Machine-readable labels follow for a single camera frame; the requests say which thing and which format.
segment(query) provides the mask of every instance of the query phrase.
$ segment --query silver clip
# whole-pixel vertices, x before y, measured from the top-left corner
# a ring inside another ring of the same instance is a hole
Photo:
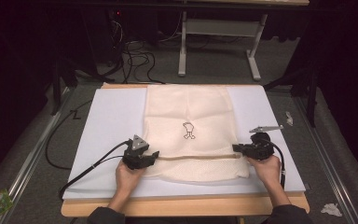
[[[135,134],[133,136],[133,141],[132,141],[132,150],[136,150],[138,148],[145,147],[145,146],[147,146],[146,141]]]
[[[280,126],[258,126],[255,129],[252,129],[251,131],[249,131],[249,133],[265,133],[268,131],[273,131],[273,130],[280,130],[283,129],[283,125]]]

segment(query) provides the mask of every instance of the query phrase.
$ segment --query gray carpet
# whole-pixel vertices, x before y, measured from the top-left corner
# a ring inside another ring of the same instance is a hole
[[[160,44],[158,48],[143,46],[138,49],[142,45],[135,43],[131,45],[131,49],[153,52],[156,57],[156,66],[150,76],[167,83],[266,84],[283,74],[296,47],[296,41],[285,43],[279,43],[276,39],[262,41],[256,54],[262,80],[256,83],[251,79],[249,65],[243,52],[244,46],[251,45],[251,40],[247,38],[234,42],[232,40],[233,38],[214,37],[208,45],[200,49],[205,45],[205,39],[190,38],[191,48],[187,50],[186,77],[177,76],[179,59],[177,40]],[[142,58],[136,58],[133,63],[141,63],[142,60]],[[147,81],[145,73],[150,66],[151,63],[137,69],[136,78],[135,71],[132,70],[129,81],[138,81],[137,79]],[[129,66],[126,64],[125,71],[128,70]],[[117,82],[123,80],[121,71],[111,77],[116,78]],[[95,90],[101,86],[98,81],[81,77],[79,83],[68,104],[62,109],[61,119],[71,109],[92,99]],[[337,203],[337,196],[322,168],[317,147],[310,136],[307,123],[302,119],[301,111],[298,110],[294,99],[285,91],[287,87],[279,88],[279,90],[283,91],[268,92],[268,98],[277,121],[284,126],[282,133],[297,169],[304,183],[310,186],[306,195],[310,203],[311,219],[314,223],[350,223],[345,217],[321,213],[325,204]],[[49,156],[53,162],[61,166],[72,165],[89,109],[90,104],[81,107],[77,113],[81,119],[70,117],[53,135],[48,146]],[[1,164],[0,189],[9,189],[12,185],[28,153],[34,148],[39,136],[48,125],[50,111],[51,101],[34,119]],[[292,114],[295,122],[293,127],[286,124],[285,111]],[[317,131],[358,212],[358,164],[340,135],[320,93],[315,118]],[[61,215],[62,202],[58,198],[58,190],[66,183],[68,176],[69,171],[56,169],[48,165],[44,156],[41,157],[7,223],[70,223],[71,218]],[[265,217],[246,217],[245,223],[259,223],[263,219]],[[76,223],[85,223],[85,218],[78,219]]]

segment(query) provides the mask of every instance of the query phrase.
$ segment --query beige cloth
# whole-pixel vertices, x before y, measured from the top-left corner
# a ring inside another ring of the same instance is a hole
[[[145,154],[159,151],[161,160],[149,167],[145,176],[179,181],[248,177],[247,162],[232,149],[232,144],[238,144],[235,130],[225,87],[149,86],[143,139],[150,148]],[[205,159],[233,154],[239,158]]]

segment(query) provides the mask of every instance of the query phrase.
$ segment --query stick figure drawing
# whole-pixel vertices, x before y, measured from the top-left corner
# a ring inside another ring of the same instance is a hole
[[[183,123],[183,126],[186,128],[186,131],[187,131],[187,134],[184,136],[184,138],[185,139],[187,139],[187,138],[195,139],[196,136],[193,135],[193,129],[194,129],[193,124],[191,124],[190,122],[186,122],[186,123]]]

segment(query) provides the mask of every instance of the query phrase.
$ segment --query cable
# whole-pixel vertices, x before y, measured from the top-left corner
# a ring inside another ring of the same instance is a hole
[[[80,175],[78,175],[77,177],[73,178],[71,181],[69,181],[67,184],[65,184],[59,192],[59,198],[63,201],[63,194],[65,193],[65,190],[68,189],[71,185],[73,185],[77,180],[79,180],[80,178],[82,178],[83,176],[85,176],[86,174],[88,174],[90,171],[92,171],[93,169],[95,169],[97,166],[99,166],[101,163],[105,162],[105,161],[109,161],[113,158],[118,158],[121,156],[116,156],[116,157],[111,157],[108,159],[105,159],[107,156],[109,156],[113,151],[115,151],[116,149],[118,149],[119,147],[123,146],[123,145],[127,145],[129,146],[131,144],[131,140],[122,142],[120,144],[118,144],[117,146],[113,147],[110,151],[108,151],[104,156],[102,156],[98,161],[96,161],[94,164],[91,165],[91,167],[89,167],[87,170],[83,171],[83,173],[81,173]]]
[[[282,188],[284,189],[284,182],[286,180],[286,170],[284,168],[284,157],[283,157],[283,153],[281,151],[280,148],[277,147],[277,145],[273,144],[271,141],[267,140],[267,139],[264,139],[264,138],[257,138],[257,141],[262,141],[262,142],[265,142],[267,144],[271,144],[273,147],[275,147],[280,156],[281,156],[281,186]]]
[[[48,146],[50,144],[50,140],[52,138],[52,136],[57,132],[57,130],[61,127],[61,125],[75,112],[77,112],[78,109],[80,109],[82,106],[84,105],[87,105],[89,104],[90,102],[92,102],[92,100],[89,100],[87,101],[86,103],[83,103],[82,105],[78,106],[77,108],[75,108],[74,110],[71,110],[71,112],[66,115],[61,121],[60,123],[58,123],[53,131],[51,132],[50,136],[48,137],[48,140],[46,142],[46,148],[45,148],[45,157],[46,157],[46,160],[48,161],[48,164],[50,164],[51,166],[55,167],[55,168],[58,168],[58,169],[62,169],[62,170],[71,170],[71,168],[68,168],[68,167],[63,167],[63,166],[60,166],[60,165],[57,165],[57,164],[54,164],[50,158],[48,157]]]
[[[140,78],[138,78],[136,76],[136,72],[138,71],[138,69],[143,66],[143,65],[147,65],[150,63],[151,59],[153,59],[153,64],[152,66],[147,70],[146,72],[146,75],[147,75],[147,78],[149,79],[150,82],[153,82],[153,83],[160,83],[160,84],[165,84],[165,82],[162,82],[162,81],[159,81],[159,80],[156,80],[156,79],[153,79],[151,78],[150,76],[150,72],[153,70],[153,68],[155,67],[156,65],[156,58],[154,56],[153,53],[151,52],[142,52],[142,51],[138,51],[138,50],[133,50],[133,52],[130,51],[130,44],[131,43],[134,43],[134,42],[130,42],[127,44],[127,47],[126,47],[126,50],[127,51],[124,51],[125,54],[128,54],[129,55],[129,59],[127,60],[127,64],[130,66],[130,72],[125,76],[125,79],[123,81],[123,83],[128,83],[128,79],[130,77],[130,74],[131,74],[131,69],[132,67],[135,67],[134,69],[134,77],[136,80],[138,81],[141,81],[141,82],[145,82],[144,80],[141,80]],[[138,63],[138,64],[134,64],[134,59],[137,59],[137,58],[141,58],[141,59],[144,59],[144,61],[142,61],[141,63]]]
[[[190,35],[189,37],[188,37],[188,39],[190,39],[190,37],[195,37],[195,36],[202,36],[202,37],[205,37],[206,38],[206,42],[205,42],[205,44],[203,44],[202,46],[200,46],[200,47],[191,47],[191,46],[189,46],[188,45],[188,41],[186,41],[186,47],[187,48],[189,48],[189,49],[203,49],[203,48],[205,48],[206,46],[208,46],[208,44],[209,44],[209,42],[211,41],[211,37],[210,36],[205,36],[205,35]]]
[[[176,25],[176,29],[175,29],[175,31],[173,32],[173,34],[172,34],[170,37],[166,38],[166,39],[159,40],[158,42],[162,43],[162,42],[165,42],[165,41],[168,41],[168,40],[171,40],[171,39],[175,39],[175,38],[178,37],[178,36],[181,36],[181,35],[175,36],[176,33],[177,33],[178,30],[179,30],[181,21],[182,21],[182,12],[179,13],[179,21],[178,21],[178,23],[177,23],[177,25]]]
[[[71,222],[69,224],[74,224],[77,221],[77,217],[72,218]]]
[[[118,23],[117,21],[110,20],[110,26],[111,26],[110,32],[112,33],[110,35],[110,38],[111,38],[111,41],[113,44],[112,51],[116,51],[116,52],[113,52],[113,63],[115,64],[115,66],[112,69],[110,69],[109,71],[107,71],[103,74],[99,74],[98,72],[92,71],[92,69],[89,70],[87,67],[84,67],[81,64],[75,63],[68,58],[62,57],[62,59],[64,61],[68,62],[68,64],[70,64],[74,68],[82,70],[87,75],[91,76],[92,78],[95,78],[97,80],[107,82],[107,83],[115,82],[114,78],[109,78],[108,76],[114,74],[115,72],[120,70],[120,68],[123,67],[124,60],[122,57],[122,52],[124,50],[125,43],[122,41],[124,39],[124,32],[123,32],[123,28],[122,28],[121,24]],[[76,74],[76,76],[82,77],[82,78],[87,78],[80,74]]]
[[[225,44],[232,44],[232,43],[238,42],[238,41],[240,41],[240,40],[245,38],[245,36],[236,36],[236,37],[233,37],[232,40],[225,41],[225,40],[217,39],[217,38],[214,38],[214,37],[221,37],[220,35],[212,36],[211,39],[213,41],[221,42],[221,43],[225,43]]]

